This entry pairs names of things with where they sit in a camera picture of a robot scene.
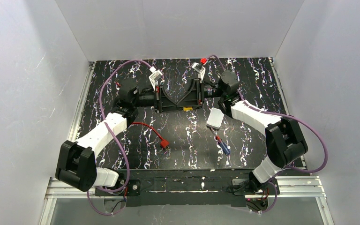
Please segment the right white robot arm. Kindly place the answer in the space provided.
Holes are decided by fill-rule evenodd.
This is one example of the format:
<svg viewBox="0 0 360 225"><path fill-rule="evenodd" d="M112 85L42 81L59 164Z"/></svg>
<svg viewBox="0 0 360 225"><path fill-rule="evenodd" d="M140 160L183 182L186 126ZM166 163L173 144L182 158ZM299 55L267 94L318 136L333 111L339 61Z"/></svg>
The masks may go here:
<svg viewBox="0 0 360 225"><path fill-rule="evenodd" d="M221 118L224 114L239 120L259 131L266 138L267 155L264 160L249 173L245 184L251 191L258 191L289 164L308 151L308 145L299 122L292 116L263 111L251 105L239 94L240 83L236 74L224 71L217 83L210 84L203 80L203 75L192 81L177 108L196 109L203 106L206 98L219 98L217 109Z"/></svg>

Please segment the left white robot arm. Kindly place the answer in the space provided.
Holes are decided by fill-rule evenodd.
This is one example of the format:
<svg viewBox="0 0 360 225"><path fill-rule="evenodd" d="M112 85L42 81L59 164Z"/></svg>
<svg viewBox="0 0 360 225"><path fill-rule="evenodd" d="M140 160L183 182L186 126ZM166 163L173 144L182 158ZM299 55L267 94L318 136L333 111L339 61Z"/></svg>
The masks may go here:
<svg viewBox="0 0 360 225"><path fill-rule="evenodd" d="M135 80L125 80L111 111L89 133L72 141L65 141L56 167L56 179L82 192L92 187L107 187L108 192L118 192L119 173L97 167L96 157L117 135L125 131L136 119L138 108L158 105L158 88L139 90Z"/></svg>

